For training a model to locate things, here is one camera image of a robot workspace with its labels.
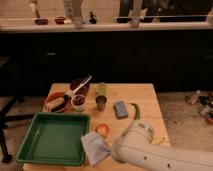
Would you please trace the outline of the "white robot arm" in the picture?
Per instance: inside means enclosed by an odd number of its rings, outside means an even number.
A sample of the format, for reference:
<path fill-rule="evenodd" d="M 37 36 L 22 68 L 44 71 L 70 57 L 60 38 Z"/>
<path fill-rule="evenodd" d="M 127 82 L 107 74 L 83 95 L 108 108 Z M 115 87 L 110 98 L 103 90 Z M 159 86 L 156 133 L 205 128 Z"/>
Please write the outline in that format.
<path fill-rule="evenodd" d="M 111 155 L 149 171 L 213 171 L 213 152 L 155 145 L 153 136 L 152 125 L 134 120 L 113 142 Z"/>

